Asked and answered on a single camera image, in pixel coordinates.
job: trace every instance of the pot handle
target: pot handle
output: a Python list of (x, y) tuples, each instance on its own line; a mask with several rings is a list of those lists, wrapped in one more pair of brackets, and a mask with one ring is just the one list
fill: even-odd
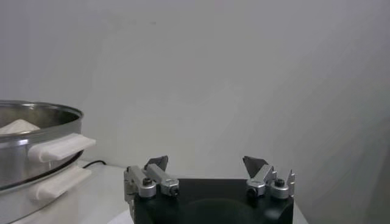
[(34, 201), (54, 200), (91, 175), (92, 171), (72, 166), (38, 184), (29, 191)]
[(34, 162), (59, 161), (95, 145), (95, 143), (95, 139), (72, 133), (62, 138), (35, 144), (27, 154), (29, 159)]

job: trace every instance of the metal bracket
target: metal bracket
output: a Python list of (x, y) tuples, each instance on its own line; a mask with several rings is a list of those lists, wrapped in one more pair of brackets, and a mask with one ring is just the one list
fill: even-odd
[(271, 187), (271, 196), (278, 199), (286, 199), (289, 196), (294, 196), (294, 186), (295, 186), (295, 174), (290, 170), (287, 177), (287, 181), (283, 179), (276, 179), (270, 185)]
[(146, 175), (156, 181), (161, 187), (161, 193), (176, 197), (179, 194), (179, 180), (170, 177), (156, 164), (146, 166)]
[(261, 195), (264, 195), (266, 185), (271, 180), (276, 179), (276, 174), (277, 172), (274, 170), (273, 166), (263, 165), (263, 167), (253, 178), (250, 178), (246, 181), (248, 196), (257, 198)]
[(138, 194), (150, 198), (156, 194), (156, 183), (142, 173), (138, 166), (129, 166), (124, 172), (125, 195)]

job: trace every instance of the white countertop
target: white countertop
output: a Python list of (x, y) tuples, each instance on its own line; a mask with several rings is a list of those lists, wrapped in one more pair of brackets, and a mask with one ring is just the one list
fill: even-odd
[[(88, 169), (92, 170), (89, 179), (23, 222), (14, 224), (106, 224), (128, 210), (123, 191), (124, 168), (93, 164)], [(307, 224), (296, 205), (294, 224)]]

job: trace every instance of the pot rim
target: pot rim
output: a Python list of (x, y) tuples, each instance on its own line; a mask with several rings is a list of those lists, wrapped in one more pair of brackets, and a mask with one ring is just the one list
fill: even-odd
[(50, 133), (53, 131), (57, 131), (58, 129), (62, 129), (64, 127), (67, 127), (69, 125), (72, 125), (73, 123), (79, 122), (83, 117), (84, 114), (79, 109), (69, 107), (66, 105), (61, 104), (54, 104), (54, 103), (46, 103), (46, 102), (28, 102), (28, 101), (20, 101), (20, 100), (0, 100), (0, 106), (21, 106), (21, 107), (45, 107), (45, 108), (52, 108), (60, 111), (65, 111), (69, 113), (73, 113), (78, 116), (77, 119), (67, 122), (64, 124), (48, 127), (48, 128), (42, 128), (35, 131), (25, 131), (21, 133), (12, 133), (12, 134), (6, 134), (6, 135), (0, 135), (0, 141), (8, 139), (8, 138), (19, 138), (19, 137), (30, 137), (35, 135), (42, 135), (45, 133)]

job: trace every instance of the black cable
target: black cable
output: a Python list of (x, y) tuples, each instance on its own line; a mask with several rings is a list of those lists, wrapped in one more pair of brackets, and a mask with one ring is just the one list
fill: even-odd
[(104, 165), (107, 165), (107, 163), (105, 163), (105, 161), (103, 161), (103, 160), (96, 160), (96, 161), (90, 162), (87, 165), (83, 166), (83, 168), (87, 168), (88, 166), (95, 164), (95, 163), (102, 163)]

